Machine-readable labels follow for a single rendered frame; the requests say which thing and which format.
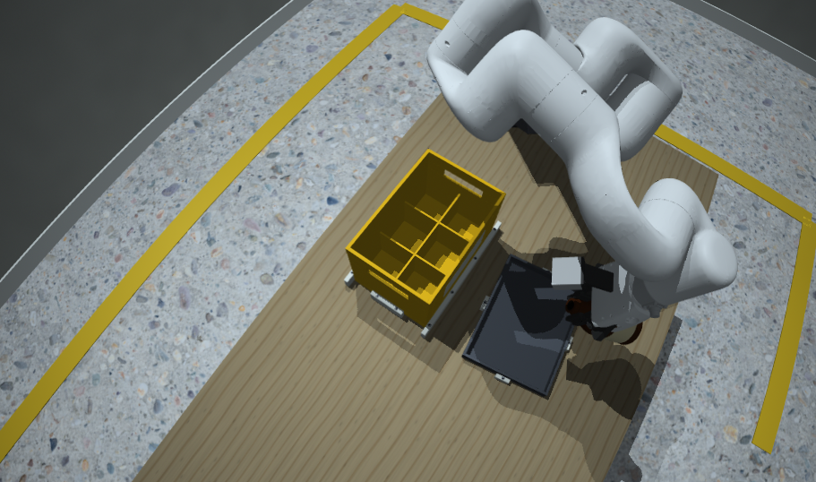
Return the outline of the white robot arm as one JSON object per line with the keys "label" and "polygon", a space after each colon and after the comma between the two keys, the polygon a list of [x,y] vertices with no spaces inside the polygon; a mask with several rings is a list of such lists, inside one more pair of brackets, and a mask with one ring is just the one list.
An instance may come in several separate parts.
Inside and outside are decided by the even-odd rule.
{"label": "white robot arm", "polygon": [[453,115],[477,139],[496,142],[522,118],[559,155],[590,233],[629,272],[651,318],[734,282],[734,249],[687,184],[658,180],[638,208],[624,182],[621,161],[646,145],[683,95],[628,27],[597,18],[572,44],[537,0],[465,0],[426,59]]}

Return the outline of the brown bottle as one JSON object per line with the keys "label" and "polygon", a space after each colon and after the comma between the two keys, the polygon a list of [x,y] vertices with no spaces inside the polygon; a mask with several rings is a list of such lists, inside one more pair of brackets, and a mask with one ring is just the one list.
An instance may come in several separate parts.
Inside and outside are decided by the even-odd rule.
{"label": "brown bottle", "polygon": [[[591,300],[586,302],[577,298],[570,298],[565,305],[565,310],[567,313],[570,314],[576,314],[578,312],[585,314],[586,312],[591,310]],[[605,340],[610,340],[612,342],[619,343],[622,345],[631,344],[639,337],[642,329],[642,324],[643,322],[619,332],[610,332],[605,337]],[[580,327],[585,332],[592,335],[591,330],[588,328],[586,324],[581,325]]]}

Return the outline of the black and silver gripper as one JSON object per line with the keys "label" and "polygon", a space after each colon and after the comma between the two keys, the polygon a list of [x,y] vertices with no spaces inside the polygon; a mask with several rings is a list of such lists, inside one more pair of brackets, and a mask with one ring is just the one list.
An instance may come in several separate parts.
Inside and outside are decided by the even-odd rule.
{"label": "black and silver gripper", "polygon": [[586,302],[591,300],[591,310],[585,314],[568,315],[565,321],[571,322],[575,326],[586,324],[591,330],[593,339],[602,341],[610,332],[628,329],[650,318],[649,310],[642,308],[631,292],[629,272],[617,262],[606,265],[597,263],[596,267],[614,274],[614,291],[610,293],[599,288],[586,286],[586,289],[578,290],[579,292],[576,291],[574,294],[567,296],[568,300],[570,298],[577,298]]}

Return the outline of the yellow divided crate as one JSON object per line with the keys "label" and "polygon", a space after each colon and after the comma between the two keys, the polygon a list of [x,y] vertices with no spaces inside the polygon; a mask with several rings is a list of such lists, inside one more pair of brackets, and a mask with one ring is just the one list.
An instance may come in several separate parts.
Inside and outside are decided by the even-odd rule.
{"label": "yellow divided crate", "polygon": [[425,328],[491,232],[505,195],[428,149],[346,247],[355,281]]}

